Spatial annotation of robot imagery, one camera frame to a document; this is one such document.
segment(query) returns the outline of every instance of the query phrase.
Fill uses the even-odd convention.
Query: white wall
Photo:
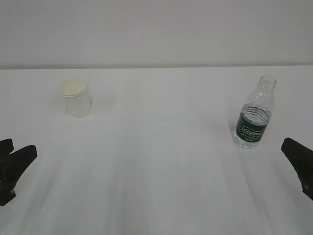
[[[313,64],[312,0],[1,0],[0,68]]]

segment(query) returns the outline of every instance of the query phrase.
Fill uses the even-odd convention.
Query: green label
[[[236,133],[244,141],[255,143],[261,140],[265,129],[266,125],[257,126],[255,124],[252,124],[243,116],[243,114],[240,114],[236,126]]]

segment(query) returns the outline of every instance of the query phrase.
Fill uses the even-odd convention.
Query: white table
[[[231,138],[245,97],[277,77],[261,144]],[[92,114],[59,85],[89,80]],[[0,70],[0,139],[38,157],[0,208],[1,235],[308,235],[313,202],[281,152],[313,149],[313,66]]]

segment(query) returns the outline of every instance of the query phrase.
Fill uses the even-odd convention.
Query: plastic water bottle
[[[256,147],[268,125],[274,109],[276,79],[262,76],[257,88],[247,97],[233,134],[242,148]]]

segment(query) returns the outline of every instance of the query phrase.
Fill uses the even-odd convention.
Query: white paper cup
[[[88,93],[88,82],[82,79],[66,81],[62,85],[62,96],[66,112],[74,118],[90,114],[91,103]]]

